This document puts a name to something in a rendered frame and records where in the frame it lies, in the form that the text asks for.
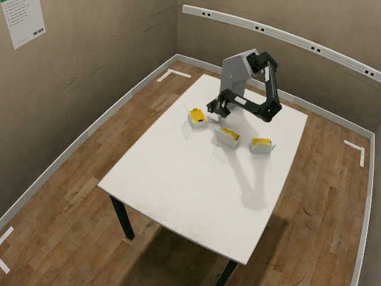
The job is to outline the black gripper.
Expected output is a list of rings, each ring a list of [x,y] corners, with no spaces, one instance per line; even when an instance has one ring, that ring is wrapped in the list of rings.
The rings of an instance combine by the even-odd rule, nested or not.
[[[215,99],[211,102],[209,102],[206,106],[207,106],[207,112],[210,112],[211,114],[213,114],[213,106],[215,105]]]

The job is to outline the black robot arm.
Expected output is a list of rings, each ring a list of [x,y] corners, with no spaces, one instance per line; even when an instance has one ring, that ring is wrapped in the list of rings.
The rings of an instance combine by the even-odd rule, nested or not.
[[[267,53],[262,52],[256,55],[255,52],[246,56],[249,65],[254,73],[258,73],[261,69],[264,70],[266,101],[262,104],[256,104],[230,89],[225,89],[215,98],[215,105],[212,107],[215,114],[226,118],[231,112],[226,107],[228,103],[234,103],[244,110],[249,111],[262,121],[269,123],[272,121],[279,111],[282,110],[282,105],[278,99],[277,83],[275,72],[278,63]]]

